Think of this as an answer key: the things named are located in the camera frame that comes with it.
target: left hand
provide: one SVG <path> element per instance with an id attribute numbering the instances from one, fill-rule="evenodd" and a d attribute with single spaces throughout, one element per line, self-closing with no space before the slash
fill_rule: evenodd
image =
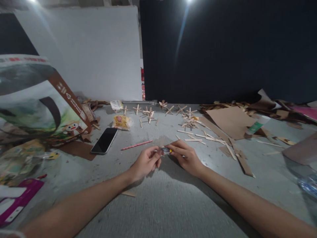
<path id="1" fill-rule="evenodd" d="M 149 172 L 159 168 L 162 163 L 161 155 L 164 155 L 164 152 L 158 146 L 144 149 L 129 169 L 133 174 L 133 180 L 138 181 L 148 175 Z"/>

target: phone screen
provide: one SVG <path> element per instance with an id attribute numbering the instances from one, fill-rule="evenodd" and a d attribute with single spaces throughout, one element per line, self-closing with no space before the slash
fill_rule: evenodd
<path id="1" fill-rule="evenodd" d="M 107 128 L 95 146 L 91 149 L 92 153 L 106 153 L 111 145 L 113 138 L 115 137 L 118 129 L 117 128 Z"/>

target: plastic bottle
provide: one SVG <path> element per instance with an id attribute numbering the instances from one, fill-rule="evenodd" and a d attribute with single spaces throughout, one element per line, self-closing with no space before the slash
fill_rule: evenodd
<path id="1" fill-rule="evenodd" d="M 298 185 L 307 193 L 317 198 L 317 174 L 311 174 L 297 180 Z"/>
<path id="2" fill-rule="evenodd" d="M 271 120 L 270 117 L 261 116 L 247 131 L 246 134 L 253 135 L 257 132 L 265 123 Z"/>

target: printed bag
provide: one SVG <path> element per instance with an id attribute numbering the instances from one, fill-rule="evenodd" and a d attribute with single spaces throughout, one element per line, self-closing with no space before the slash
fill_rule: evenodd
<path id="1" fill-rule="evenodd" d="M 57 147 L 91 132 L 77 98 L 46 58 L 0 56 L 0 144 L 40 139 Z"/>

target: white wall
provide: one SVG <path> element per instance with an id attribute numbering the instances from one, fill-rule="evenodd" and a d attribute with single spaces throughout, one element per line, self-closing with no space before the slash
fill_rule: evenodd
<path id="1" fill-rule="evenodd" d="M 137 7 L 43 9 L 15 15 L 73 92 L 142 100 Z"/>

